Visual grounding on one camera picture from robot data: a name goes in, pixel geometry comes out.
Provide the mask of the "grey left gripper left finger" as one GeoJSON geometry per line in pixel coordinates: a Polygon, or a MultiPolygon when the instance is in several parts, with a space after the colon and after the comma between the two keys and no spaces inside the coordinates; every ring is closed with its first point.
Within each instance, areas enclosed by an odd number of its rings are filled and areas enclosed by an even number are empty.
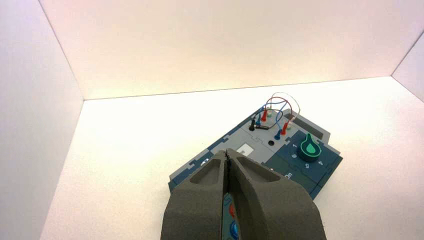
{"type": "Polygon", "coordinates": [[[228,191],[224,150],[175,187],[164,211],[162,240],[220,240],[223,199],[228,191]]]}

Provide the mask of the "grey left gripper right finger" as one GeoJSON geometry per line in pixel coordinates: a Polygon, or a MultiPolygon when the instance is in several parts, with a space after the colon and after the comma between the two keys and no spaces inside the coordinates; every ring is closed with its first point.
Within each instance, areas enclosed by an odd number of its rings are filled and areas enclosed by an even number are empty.
{"type": "Polygon", "coordinates": [[[228,149],[228,192],[241,240],[325,240],[320,211],[303,186],[228,149]]]}

